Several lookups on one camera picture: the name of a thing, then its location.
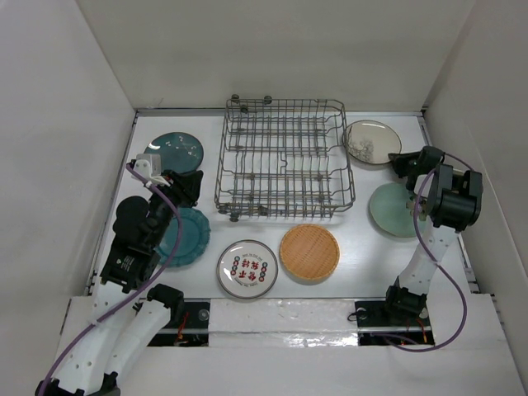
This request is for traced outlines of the cream plate tree drawing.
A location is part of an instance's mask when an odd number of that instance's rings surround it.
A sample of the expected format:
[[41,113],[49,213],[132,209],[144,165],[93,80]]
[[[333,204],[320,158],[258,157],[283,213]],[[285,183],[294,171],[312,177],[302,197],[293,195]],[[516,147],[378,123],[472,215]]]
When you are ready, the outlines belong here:
[[358,120],[347,126],[342,137],[346,151],[356,160],[369,165],[385,165],[389,155],[402,152],[399,135],[376,120]]

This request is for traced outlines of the teal scalloped plate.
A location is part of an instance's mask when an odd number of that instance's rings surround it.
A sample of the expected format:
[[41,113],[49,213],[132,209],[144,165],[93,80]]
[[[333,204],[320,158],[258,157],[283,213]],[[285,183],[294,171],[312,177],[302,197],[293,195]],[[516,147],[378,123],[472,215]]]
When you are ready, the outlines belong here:
[[161,243],[156,248],[160,256],[159,264],[163,265],[175,243],[178,226],[183,227],[181,240],[169,267],[184,267],[195,262],[205,252],[210,241],[210,222],[201,211],[194,208],[180,208],[181,222],[174,218],[169,224]]

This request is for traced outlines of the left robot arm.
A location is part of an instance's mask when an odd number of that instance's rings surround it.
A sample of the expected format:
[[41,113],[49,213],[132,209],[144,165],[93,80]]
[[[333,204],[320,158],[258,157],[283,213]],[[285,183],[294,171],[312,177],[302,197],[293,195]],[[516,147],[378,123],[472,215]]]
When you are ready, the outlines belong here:
[[134,363],[159,330],[175,327],[184,294],[157,279],[166,269],[156,249],[181,208],[196,206],[202,171],[164,171],[139,179],[152,195],[118,204],[115,237],[99,275],[88,325],[63,349],[38,384],[38,395],[118,395]]

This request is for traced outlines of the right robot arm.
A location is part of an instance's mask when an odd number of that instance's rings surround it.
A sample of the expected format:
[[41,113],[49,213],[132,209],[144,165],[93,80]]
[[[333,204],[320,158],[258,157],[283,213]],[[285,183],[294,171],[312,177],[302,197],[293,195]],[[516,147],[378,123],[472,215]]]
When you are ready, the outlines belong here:
[[[380,306],[385,321],[400,324],[418,318],[426,308],[431,280],[443,256],[458,235],[479,218],[483,175],[433,146],[413,153],[390,153],[388,157],[396,175],[407,180],[407,187],[417,190],[412,221],[418,245]],[[446,158],[468,166],[467,170],[454,169],[445,163]]]

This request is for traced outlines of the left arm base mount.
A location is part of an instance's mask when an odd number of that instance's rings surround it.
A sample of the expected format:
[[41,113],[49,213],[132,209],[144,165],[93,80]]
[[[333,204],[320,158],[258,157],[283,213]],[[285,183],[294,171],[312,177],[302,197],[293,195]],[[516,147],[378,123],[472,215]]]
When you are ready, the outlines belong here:
[[186,299],[177,322],[169,323],[150,341],[149,347],[207,347],[210,300]]

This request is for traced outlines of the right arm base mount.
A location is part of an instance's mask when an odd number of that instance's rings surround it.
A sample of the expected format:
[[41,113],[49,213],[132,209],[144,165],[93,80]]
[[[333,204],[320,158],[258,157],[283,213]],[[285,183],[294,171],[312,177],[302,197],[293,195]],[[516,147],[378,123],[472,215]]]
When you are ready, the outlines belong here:
[[383,300],[357,300],[347,321],[354,323],[360,346],[434,346],[429,318],[404,318],[390,315]]

